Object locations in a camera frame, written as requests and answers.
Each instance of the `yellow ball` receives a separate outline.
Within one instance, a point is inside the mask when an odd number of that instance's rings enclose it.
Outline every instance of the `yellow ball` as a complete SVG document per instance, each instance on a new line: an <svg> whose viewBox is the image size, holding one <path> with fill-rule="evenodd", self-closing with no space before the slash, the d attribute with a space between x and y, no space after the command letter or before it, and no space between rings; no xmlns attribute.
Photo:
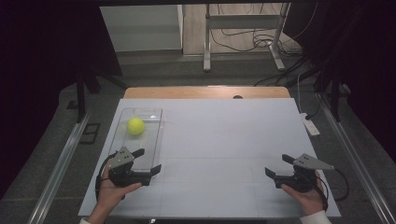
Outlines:
<svg viewBox="0 0 396 224"><path fill-rule="evenodd" d="M145 131L145 122L140 118L131 118L126 123L126 130L130 134L140 134Z"/></svg>

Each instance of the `human hand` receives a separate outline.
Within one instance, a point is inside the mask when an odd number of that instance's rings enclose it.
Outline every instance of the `human hand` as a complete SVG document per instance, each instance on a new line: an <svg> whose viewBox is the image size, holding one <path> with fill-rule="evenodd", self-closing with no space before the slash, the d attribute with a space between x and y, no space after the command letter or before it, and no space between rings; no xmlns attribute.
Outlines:
<svg viewBox="0 0 396 224"><path fill-rule="evenodd" d="M316 171L316 175L317 177L320 177L318 171ZM323 187L319 178L317 178L317 186L323 191ZM323 210L323 201L316 190L311 189L306 193L301 193L284 184L282 184L280 187L300 203L300 206L302 207L306 216L310 216Z"/></svg>
<svg viewBox="0 0 396 224"><path fill-rule="evenodd" d="M142 186L141 183L132 184L125 188L114 186L113 182L108 179L108 165L111 161L112 159L105 165L96 206L87 218L87 221L91 224L104 223L108 214L119 204L124 195Z"/></svg>

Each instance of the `white power strip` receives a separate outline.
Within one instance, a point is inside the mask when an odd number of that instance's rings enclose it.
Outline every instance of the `white power strip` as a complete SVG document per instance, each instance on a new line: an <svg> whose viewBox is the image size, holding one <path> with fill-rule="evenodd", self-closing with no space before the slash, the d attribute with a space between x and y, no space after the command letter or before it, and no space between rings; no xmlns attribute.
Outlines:
<svg viewBox="0 0 396 224"><path fill-rule="evenodd" d="M310 119L305 119L306 113L301 113L301 120L303 121L303 124L305 125L306 131L309 133L310 136L318 136L320 135L319 130L315 126L314 122Z"/></svg>

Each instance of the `clear plastic tray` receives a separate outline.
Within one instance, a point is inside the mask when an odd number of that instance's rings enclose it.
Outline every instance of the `clear plastic tray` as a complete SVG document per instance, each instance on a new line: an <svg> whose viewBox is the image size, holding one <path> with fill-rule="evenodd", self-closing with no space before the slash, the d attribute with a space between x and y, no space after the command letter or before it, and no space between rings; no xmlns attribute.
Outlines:
<svg viewBox="0 0 396 224"><path fill-rule="evenodd" d="M162 115L163 111L160 108L123 109L108 154L115 153L122 147L127 147L130 152L143 148L145 155L134 160L132 170L147 172L158 165L163 132ZM141 134L129 134L126 130L128 120L133 117L145 122L145 130Z"/></svg>

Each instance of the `white tabletop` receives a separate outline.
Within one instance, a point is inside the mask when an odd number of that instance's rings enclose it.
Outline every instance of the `white tabletop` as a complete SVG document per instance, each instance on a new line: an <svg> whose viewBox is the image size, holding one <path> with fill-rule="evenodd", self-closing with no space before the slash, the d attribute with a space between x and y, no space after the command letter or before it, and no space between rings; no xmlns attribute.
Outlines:
<svg viewBox="0 0 396 224"><path fill-rule="evenodd" d="M264 167L292 174L281 155L316 157L293 99L120 100L80 216L94 205L94 181L110 153L121 111L161 108L162 171L128 194L111 216L150 218L300 217L299 204L276 189ZM340 217L332 193L328 217Z"/></svg>

